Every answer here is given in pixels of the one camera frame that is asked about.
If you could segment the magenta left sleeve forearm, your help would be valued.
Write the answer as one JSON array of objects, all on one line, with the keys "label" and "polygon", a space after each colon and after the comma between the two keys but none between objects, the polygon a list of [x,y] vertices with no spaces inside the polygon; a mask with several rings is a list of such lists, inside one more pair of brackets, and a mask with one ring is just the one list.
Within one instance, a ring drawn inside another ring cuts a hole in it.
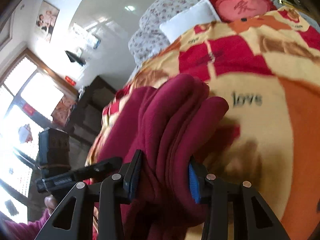
[{"label": "magenta left sleeve forearm", "polygon": [[1,222],[7,228],[10,239],[34,240],[49,218],[50,211],[45,209],[42,217],[34,222],[16,223],[4,218],[1,218]]}]

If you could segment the person's left hand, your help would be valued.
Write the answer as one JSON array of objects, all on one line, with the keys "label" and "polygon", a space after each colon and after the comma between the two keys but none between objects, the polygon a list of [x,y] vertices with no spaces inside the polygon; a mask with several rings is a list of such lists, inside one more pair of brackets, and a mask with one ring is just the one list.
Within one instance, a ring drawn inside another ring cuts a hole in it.
[{"label": "person's left hand", "polygon": [[48,209],[49,214],[51,215],[57,207],[57,201],[53,195],[49,195],[44,199],[44,204]]}]

